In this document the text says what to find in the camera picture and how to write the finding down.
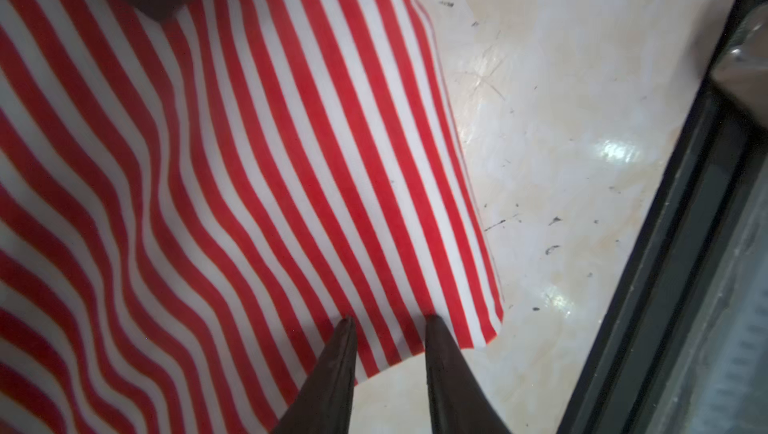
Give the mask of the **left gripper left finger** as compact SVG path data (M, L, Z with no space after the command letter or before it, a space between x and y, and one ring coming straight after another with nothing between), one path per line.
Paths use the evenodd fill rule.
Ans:
M342 319L272 433L349 432L357 358L352 318Z

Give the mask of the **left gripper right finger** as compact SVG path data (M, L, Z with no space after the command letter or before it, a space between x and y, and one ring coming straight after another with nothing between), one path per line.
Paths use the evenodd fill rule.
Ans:
M510 433L437 315L426 318L425 364L433 433Z

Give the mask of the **red white striped tank top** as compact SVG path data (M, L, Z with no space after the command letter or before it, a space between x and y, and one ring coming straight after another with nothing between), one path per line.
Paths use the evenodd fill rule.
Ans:
M266 433L502 299L418 0L1 0L1 428Z

